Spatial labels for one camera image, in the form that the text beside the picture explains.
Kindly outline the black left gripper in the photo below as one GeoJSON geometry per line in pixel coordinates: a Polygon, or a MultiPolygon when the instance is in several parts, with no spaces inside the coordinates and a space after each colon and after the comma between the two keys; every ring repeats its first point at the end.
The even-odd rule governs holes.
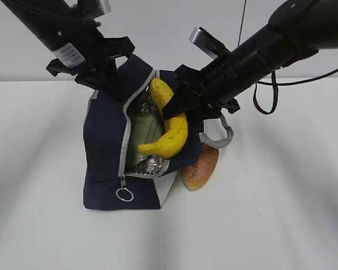
{"type": "Polygon", "coordinates": [[[124,101],[128,93],[115,59],[130,57],[135,46],[129,37],[104,37],[98,30],[99,25],[93,19],[47,22],[46,47],[55,59],[46,69],[53,76],[77,75],[74,79],[77,84],[124,101]]]}

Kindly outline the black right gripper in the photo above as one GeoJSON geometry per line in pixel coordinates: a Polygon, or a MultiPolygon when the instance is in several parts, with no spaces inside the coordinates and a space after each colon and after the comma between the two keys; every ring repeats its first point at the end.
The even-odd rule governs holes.
{"type": "Polygon", "coordinates": [[[163,108],[164,118],[173,118],[185,112],[188,123],[194,123],[218,119],[222,116],[222,109],[231,114],[240,109],[238,101],[233,97],[220,101],[215,88],[205,81],[200,71],[181,65],[174,73],[179,88],[163,108]]]}

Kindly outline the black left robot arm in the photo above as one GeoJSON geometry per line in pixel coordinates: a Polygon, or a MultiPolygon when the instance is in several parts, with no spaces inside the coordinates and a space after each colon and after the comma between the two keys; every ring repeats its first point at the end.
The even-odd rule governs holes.
{"type": "Polygon", "coordinates": [[[115,60],[129,58],[135,46],[129,37],[106,38],[96,18],[111,11],[108,1],[3,1],[3,4],[55,56],[46,67],[75,82],[103,91],[117,101],[124,99],[115,60]]]}

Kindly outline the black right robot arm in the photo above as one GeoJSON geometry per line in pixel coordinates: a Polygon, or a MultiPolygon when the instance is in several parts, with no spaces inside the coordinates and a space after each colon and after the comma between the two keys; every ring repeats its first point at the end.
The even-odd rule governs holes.
{"type": "Polygon", "coordinates": [[[190,41],[212,60],[200,70],[175,70],[179,89],[163,108],[165,119],[181,113],[193,120],[218,118],[221,109],[234,113],[236,97],[262,78],[323,49],[338,49],[338,1],[286,1],[232,51],[201,27],[190,41]]]}

